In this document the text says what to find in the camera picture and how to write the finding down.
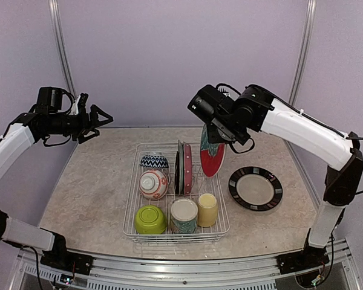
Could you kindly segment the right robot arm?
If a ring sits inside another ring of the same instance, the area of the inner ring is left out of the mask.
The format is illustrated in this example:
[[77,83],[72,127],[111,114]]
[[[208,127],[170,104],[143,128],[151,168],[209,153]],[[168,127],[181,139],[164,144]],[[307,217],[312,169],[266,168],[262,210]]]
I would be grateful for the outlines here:
[[338,131],[295,109],[269,90],[251,84],[233,100],[212,85],[204,86],[189,109],[205,124],[209,143],[246,144],[249,130],[293,143],[327,164],[325,191],[297,262],[310,268],[321,258],[342,212],[362,192],[362,137]]

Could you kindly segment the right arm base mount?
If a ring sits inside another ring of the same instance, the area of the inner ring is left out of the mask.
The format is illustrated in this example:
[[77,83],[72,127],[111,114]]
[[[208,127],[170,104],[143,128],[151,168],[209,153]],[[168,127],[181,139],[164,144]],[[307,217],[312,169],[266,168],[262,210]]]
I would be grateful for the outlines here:
[[280,274],[288,274],[306,269],[323,266],[330,262],[326,253],[322,254],[303,254],[301,251],[281,254],[276,257]]

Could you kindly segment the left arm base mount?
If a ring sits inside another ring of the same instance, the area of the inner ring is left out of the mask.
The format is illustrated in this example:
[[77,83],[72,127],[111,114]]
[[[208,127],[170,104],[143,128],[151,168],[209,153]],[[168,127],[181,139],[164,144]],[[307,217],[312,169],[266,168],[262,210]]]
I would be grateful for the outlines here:
[[70,251],[60,254],[52,251],[44,251],[41,257],[42,265],[86,276],[90,274],[93,261],[94,257],[90,255]]

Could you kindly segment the red teal floral plate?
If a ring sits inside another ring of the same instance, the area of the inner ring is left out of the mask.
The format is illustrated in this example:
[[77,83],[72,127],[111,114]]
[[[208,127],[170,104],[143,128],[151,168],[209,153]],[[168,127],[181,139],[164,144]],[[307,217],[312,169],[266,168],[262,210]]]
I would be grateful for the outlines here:
[[203,173],[211,178],[221,169],[226,154],[226,144],[208,141],[207,125],[204,124],[200,138],[200,163]]

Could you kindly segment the pink polka dot plate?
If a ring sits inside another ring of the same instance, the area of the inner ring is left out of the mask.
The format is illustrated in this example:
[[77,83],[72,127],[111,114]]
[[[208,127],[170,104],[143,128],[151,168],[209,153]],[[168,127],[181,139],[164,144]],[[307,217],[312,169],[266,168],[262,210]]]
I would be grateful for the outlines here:
[[184,158],[184,195],[190,195],[192,190],[192,150],[188,143],[183,143]]

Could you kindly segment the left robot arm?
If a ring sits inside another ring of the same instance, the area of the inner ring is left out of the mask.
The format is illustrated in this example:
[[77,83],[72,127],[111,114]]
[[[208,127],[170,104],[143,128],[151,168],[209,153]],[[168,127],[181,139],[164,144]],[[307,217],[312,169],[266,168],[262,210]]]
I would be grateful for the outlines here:
[[[0,137],[0,180],[13,163],[31,146],[50,135],[61,135],[82,144],[99,136],[98,127],[113,117],[96,105],[80,108],[76,114],[22,113]],[[0,240],[16,246],[49,251],[49,259],[61,269],[68,268],[72,254],[58,245],[59,235],[10,217],[0,209]]]

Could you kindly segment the black rimmed beige plate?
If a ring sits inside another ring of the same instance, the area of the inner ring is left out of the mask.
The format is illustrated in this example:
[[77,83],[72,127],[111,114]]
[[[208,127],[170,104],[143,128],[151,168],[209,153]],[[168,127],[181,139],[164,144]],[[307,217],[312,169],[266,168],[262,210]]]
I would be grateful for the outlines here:
[[283,187],[270,171],[247,166],[236,170],[228,181],[229,193],[242,207],[252,211],[269,211],[283,198]]

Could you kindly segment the teal red flower plate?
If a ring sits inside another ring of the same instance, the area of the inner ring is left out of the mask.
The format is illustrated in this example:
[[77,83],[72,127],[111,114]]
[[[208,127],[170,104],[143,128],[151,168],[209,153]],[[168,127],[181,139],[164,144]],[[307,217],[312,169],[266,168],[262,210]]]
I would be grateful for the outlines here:
[[184,150],[180,140],[175,158],[174,190],[176,195],[184,195]]

